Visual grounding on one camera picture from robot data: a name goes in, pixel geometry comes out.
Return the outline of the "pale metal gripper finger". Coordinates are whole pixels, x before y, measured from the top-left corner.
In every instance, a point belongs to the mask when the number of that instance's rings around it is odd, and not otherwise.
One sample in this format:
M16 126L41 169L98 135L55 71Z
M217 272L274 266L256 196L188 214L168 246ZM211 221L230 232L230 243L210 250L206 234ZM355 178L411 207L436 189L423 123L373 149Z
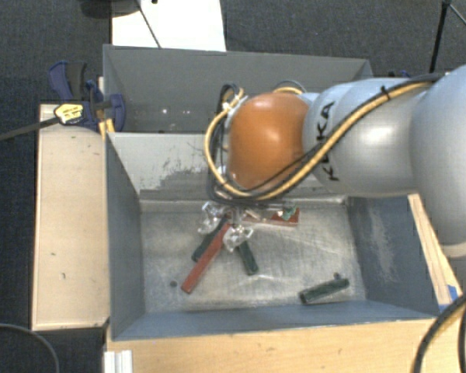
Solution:
M235 248L239 247L243 242L252 237L254 229L243 225L230 226L223 236L223 244L225 249L232 253Z
M208 235L219 225L223 216L223 207L214 202L208 201L201 208L200 224L198 233Z

